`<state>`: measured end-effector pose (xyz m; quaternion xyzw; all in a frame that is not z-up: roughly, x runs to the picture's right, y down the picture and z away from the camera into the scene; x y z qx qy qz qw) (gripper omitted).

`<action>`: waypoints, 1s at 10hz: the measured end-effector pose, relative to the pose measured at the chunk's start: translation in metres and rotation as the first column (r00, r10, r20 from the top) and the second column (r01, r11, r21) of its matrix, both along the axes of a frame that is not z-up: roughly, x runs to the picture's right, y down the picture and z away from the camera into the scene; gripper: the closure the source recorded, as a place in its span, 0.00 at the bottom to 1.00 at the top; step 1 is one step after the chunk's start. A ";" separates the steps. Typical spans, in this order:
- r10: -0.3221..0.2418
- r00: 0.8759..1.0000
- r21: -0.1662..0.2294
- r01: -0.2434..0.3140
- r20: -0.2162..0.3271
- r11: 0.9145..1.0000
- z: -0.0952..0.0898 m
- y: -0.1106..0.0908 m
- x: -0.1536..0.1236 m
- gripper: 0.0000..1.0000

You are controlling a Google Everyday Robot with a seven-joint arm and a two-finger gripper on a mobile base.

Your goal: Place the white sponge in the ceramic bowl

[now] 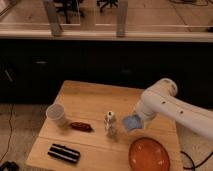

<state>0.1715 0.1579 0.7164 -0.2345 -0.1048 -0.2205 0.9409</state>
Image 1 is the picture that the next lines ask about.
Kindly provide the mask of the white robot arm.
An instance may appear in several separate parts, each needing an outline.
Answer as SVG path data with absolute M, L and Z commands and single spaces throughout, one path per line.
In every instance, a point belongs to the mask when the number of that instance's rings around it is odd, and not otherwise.
M 163 114 L 213 141 L 213 111 L 177 99 L 177 92 L 173 80 L 160 79 L 142 92 L 136 114 L 143 122 L 152 120 L 157 113 Z

